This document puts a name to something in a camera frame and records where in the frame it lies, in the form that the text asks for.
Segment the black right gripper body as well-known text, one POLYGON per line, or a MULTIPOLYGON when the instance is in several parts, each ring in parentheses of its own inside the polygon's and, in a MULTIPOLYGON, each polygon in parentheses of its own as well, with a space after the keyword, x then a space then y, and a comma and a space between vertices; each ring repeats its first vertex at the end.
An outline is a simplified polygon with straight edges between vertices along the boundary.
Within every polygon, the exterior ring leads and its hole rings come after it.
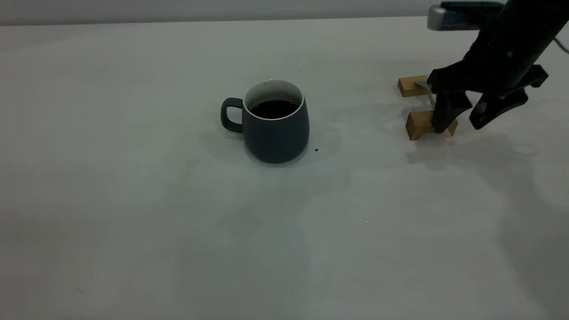
POLYGON ((434 93, 474 91, 510 95, 540 87, 548 73, 535 63, 549 39, 477 38, 461 61, 435 69, 427 83, 434 93))

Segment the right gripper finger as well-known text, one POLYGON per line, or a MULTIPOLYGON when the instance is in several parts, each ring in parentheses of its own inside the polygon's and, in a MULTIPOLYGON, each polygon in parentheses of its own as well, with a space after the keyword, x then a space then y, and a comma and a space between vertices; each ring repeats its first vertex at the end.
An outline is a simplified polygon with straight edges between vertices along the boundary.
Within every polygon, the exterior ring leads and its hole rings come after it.
POLYGON ((527 101, 528 95, 526 95, 524 89, 520 89, 506 96, 484 93, 473 108, 469 116, 469 121, 471 121, 472 126, 476 130, 482 129, 498 116, 524 105, 527 101))
POLYGON ((472 108, 466 91, 442 90, 437 93, 432 124, 436 133, 444 132, 463 112, 472 108))

